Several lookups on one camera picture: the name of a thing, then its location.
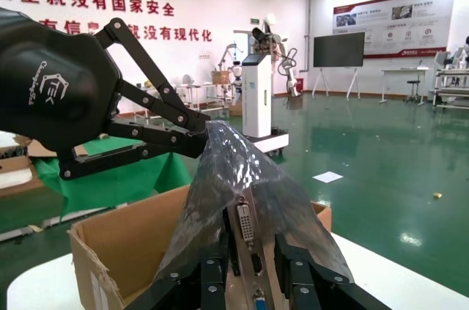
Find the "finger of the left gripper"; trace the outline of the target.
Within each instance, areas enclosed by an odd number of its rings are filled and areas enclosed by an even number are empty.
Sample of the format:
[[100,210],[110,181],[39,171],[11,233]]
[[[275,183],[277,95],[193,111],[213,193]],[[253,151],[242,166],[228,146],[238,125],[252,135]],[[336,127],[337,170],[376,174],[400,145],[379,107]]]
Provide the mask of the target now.
[[174,87],[122,19],[111,19],[95,37],[105,49],[115,43],[120,44],[156,88],[160,97],[156,98],[149,95],[123,79],[117,82],[117,92],[119,94],[192,134],[205,131],[206,122],[210,121],[210,117],[189,109],[183,103]]
[[77,156],[72,150],[60,152],[59,175],[63,180],[74,180],[169,152],[197,158],[204,151],[207,142],[205,121],[197,121],[194,129],[186,131],[135,122],[112,121],[104,133],[134,139],[138,143],[95,155]]

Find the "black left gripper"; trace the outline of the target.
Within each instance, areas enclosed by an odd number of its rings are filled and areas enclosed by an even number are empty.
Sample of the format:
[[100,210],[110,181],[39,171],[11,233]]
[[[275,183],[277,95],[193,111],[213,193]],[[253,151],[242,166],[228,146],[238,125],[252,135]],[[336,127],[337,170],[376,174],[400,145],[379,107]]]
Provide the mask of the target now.
[[1,10],[1,130],[60,152],[96,138],[121,75],[98,40]]

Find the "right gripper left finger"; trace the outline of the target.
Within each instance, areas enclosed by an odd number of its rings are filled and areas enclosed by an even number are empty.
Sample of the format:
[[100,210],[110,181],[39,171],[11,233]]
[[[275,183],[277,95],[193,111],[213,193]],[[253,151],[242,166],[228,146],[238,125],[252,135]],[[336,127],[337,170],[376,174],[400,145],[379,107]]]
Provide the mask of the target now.
[[200,257],[158,279],[125,308],[225,309],[227,260],[225,256]]

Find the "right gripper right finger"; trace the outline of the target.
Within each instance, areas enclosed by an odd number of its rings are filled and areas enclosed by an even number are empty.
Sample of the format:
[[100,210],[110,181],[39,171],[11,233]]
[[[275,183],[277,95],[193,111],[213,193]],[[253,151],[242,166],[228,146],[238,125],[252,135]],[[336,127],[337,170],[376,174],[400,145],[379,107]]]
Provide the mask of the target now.
[[281,293],[291,309],[379,310],[388,306],[346,276],[316,263],[305,248],[275,236],[274,261]]

